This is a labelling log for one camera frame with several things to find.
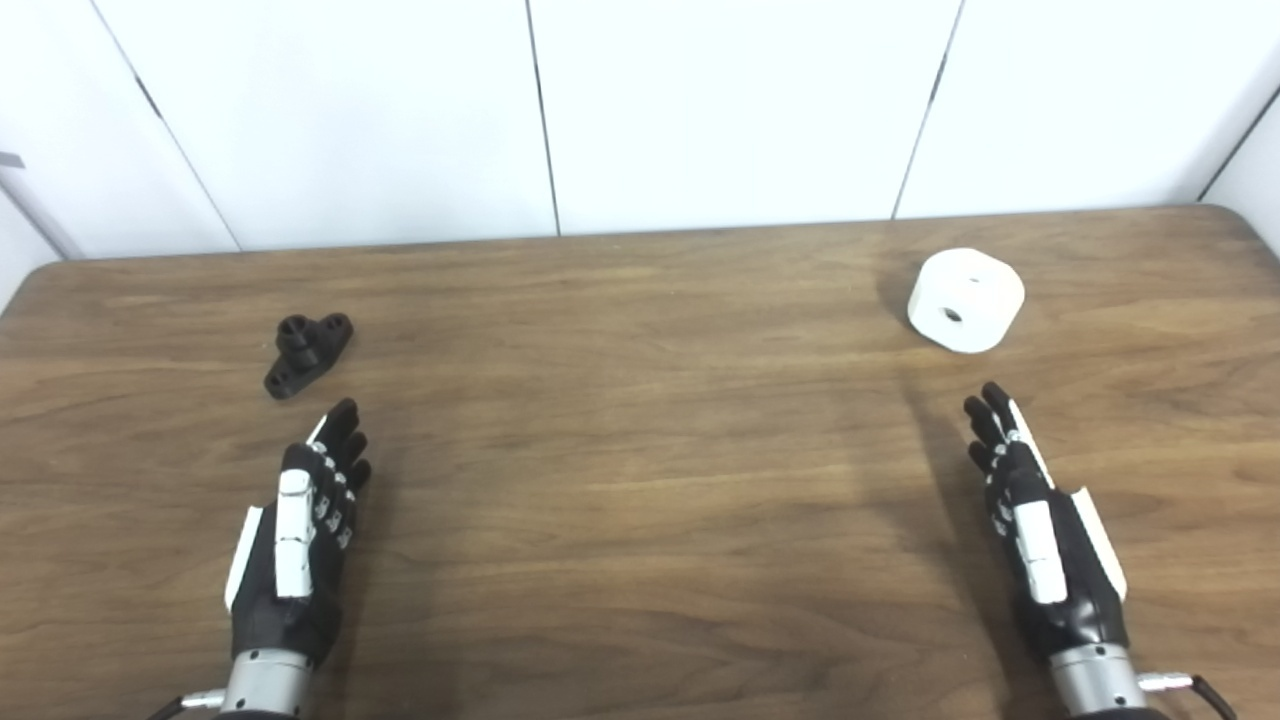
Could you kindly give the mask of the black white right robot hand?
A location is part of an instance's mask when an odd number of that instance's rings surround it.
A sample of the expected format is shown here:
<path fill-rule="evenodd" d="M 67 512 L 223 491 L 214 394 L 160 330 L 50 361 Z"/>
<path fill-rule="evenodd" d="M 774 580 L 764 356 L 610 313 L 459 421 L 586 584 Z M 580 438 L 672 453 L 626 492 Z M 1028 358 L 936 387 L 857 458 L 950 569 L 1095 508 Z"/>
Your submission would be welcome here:
<path fill-rule="evenodd" d="M 965 400 L 986 512 L 1015 583 L 1020 633 L 1042 659 L 1087 644 L 1129 647 L 1119 579 L 1107 569 L 1085 492 L 1052 482 L 1016 401 L 987 382 Z"/>

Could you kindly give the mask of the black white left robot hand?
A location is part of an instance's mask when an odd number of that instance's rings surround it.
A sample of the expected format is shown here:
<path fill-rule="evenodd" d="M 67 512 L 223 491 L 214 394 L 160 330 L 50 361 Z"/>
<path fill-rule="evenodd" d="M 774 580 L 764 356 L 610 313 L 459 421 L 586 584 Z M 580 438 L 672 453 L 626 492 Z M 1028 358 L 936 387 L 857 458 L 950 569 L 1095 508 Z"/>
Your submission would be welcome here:
<path fill-rule="evenodd" d="M 230 653 L 284 650 L 315 667 L 344 619 L 340 583 L 372 475 L 358 404 L 343 398 L 289 445 L 274 500 L 246 514 L 227 583 Z"/>

